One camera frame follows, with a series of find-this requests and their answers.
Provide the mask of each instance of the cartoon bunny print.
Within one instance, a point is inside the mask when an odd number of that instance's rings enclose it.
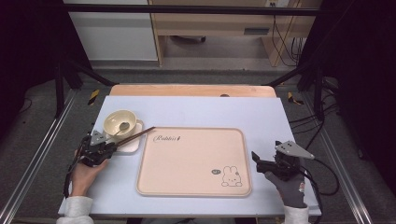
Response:
[[[241,187],[241,176],[238,173],[238,169],[235,166],[226,166],[223,169],[223,187]]]

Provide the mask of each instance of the black pole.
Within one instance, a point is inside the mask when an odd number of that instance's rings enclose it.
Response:
[[[285,82],[285,81],[289,80],[290,78],[301,74],[303,71],[305,71],[306,69],[308,69],[310,67],[311,67],[311,63],[304,63],[304,64],[294,68],[293,70],[289,71],[286,75],[279,77],[272,82],[262,84],[262,86],[276,87],[280,83]]]
[[[177,13],[177,14],[234,14],[319,16],[338,14],[335,10],[296,7],[217,7],[217,6],[169,6],[169,5],[100,5],[100,4],[42,4],[40,9],[68,12],[117,12],[117,13]]]
[[[64,110],[64,78],[62,76],[61,63],[55,66],[55,87],[56,87],[56,113],[58,118]]]
[[[317,78],[315,79],[315,95],[314,95],[314,113],[318,120],[324,120],[323,103],[321,102],[321,92],[323,87],[323,73],[320,67],[318,67]]]
[[[77,69],[78,71],[80,71],[82,73],[85,73],[86,75],[96,79],[97,81],[99,81],[100,83],[102,83],[102,84],[104,84],[106,86],[114,86],[114,85],[120,84],[120,83],[117,83],[117,82],[110,81],[110,80],[108,80],[108,79],[106,79],[104,77],[101,77],[99,74],[93,72],[91,69],[86,68],[83,65],[74,62],[73,60],[67,60],[67,63],[70,66],[72,66],[75,69]]]

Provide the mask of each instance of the gray glove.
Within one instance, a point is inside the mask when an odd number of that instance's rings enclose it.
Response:
[[[304,176],[297,174],[288,181],[280,180],[272,172],[266,172],[265,178],[271,181],[279,191],[283,204],[288,207],[306,208],[304,203]]]

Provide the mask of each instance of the floor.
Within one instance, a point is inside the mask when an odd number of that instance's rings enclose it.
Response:
[[[174,36],[169,39],[163,66],[141,63],[133,69],[96,67],[97,72],[109,79],[133,83],[208,83],[208,84],[251,84],[260,85],[280,77],[290,71],[293,61],[285,52],[282,55],[286,64],[272,67],[258,37],[211,37],[205,43],[196,39]],[[0,144],[0,171],[3,183],[0,190],[0,205],[7,205],[22,178],[29,179],[29,187],[22,195],[22,201],[15,214],[15,223],[53,223],[57,208],[62,199],[62,173],[68,160],[64,155],[72,153],[76,147],[75,140],[85,134],[94,122],[100,110],[101,99],[92,106],[87,106],[92,90],[99,88],[101,95],[106,95],[109,88],[103,87],[89,77],[84,79],[83,88],[76,93],[77,100],[73,109],[67,114],[62,129],[56,140],[42,142],[49,129],[52,129],[55,112],[55,92],[52,82],[33,87],[26,93],[26,111],[21,112],[15,121],[15,127],[9,137]],[[294,77],[283,85],[276,87],[276,94],[284,104],[289,120],[297,120],[312,114],[311,92],[298,92],[295,84],[299,77]],[[304,105],[289,102],[288,93],[292,92],[297,101]],[[334,104],[328,97],[326,105]],[[375,167],[369,161],[358,158],[356,147],[342,121],[338,110],[329,110],[326,123],[311,148],[319,158],[326,161],[335,170],[341,171],[341,189],[332,197],[323,197],[323,223],[396,223],[392,215],[396,211],[396,200],[381,180]],[[307,125],[318,126],[311,120]],[[315,133],[306,132],[307,126],[292,126],[297,143],[306,146]],[[50,150],[44,162],[39,163],[32,178],[25,175],[37,149],[49,145]],[[324,171],[317,164],[308,164],[317,177],[323,191],[334,189],[332,174]],[[359,215],[368,213],[367,217]],[[96,223],[125,223],[124,219],[106,220],[96,218]],[[277,223],[273,218],[261,218],[260,223]]]

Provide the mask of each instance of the gray floor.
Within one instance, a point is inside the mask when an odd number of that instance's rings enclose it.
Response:
[[[97,72],[104,77],[121,83],[196,83],[196,84],[247,84],[261,85],[285,74],[292,67],[281,64],[279,67],[269,66],[263,46],[254,37],[208,37],[205,43],[177,38],[170,39],[165,54],[163,67],[136,66],[134,69],[105,69],[98,66]],[[101,85],[91,78],[81,75],[84,86],[80,91],[72,91],[77,95],[71,111],[67,114],[63,126],[56,136],[49,152],[33,179],[32,185],[16,213],[17,218],[28,218],[37,223],[51,223],[57,217],[62,201],[64,172],[72,159],[73,150],[79,140],[90,131],[99,113],[104,97],[110,88]],[[297,92],[295,77],[283,86],[276,88],[289,120],[305,118],[311,115],[311,92]],[[94,105],[87,105],[93,90],[99,89],[100,94]],[[288,101],[288,92],[292,92],[297,100],[304,100],[304,105]],[[55,114],[55,89],[53,81],[33,87],[26,93],[32,100],[31,106],[20,113],[14,121],[9,135],[0,143],[0,206],[6,205],[8,198],[17,187],[31,159],[35,156],[41,141],[53,122]],[[326,98],[326,105],[335,103],[332,97]],[[321,134],[326,133],[335,148],[337,155],[345,166],[356,194],[361,198],[373,223],[396,223],[393,213],[396,211],[396,200],[384,184],[380,174],[369,161],[358,158],[357,149],[348,129],[337,114],[337,108],[326,115],[326,122]],[[313,137],[314,122],[293,128],[297,144],[305,147]],[[319,135],[309,150],[328,164],[329,160],[326,141]],[[334,180],[325,168],[313,162],[307,164],[324,192],[332,191]],[[334,196],[322,196],[322,223],[358,223],[353,206],[348,198],[347,189],[340,189]],[[98,223],[103,217],[95,218]],[[261,223],[276,223],[274,218],[262,218]]]

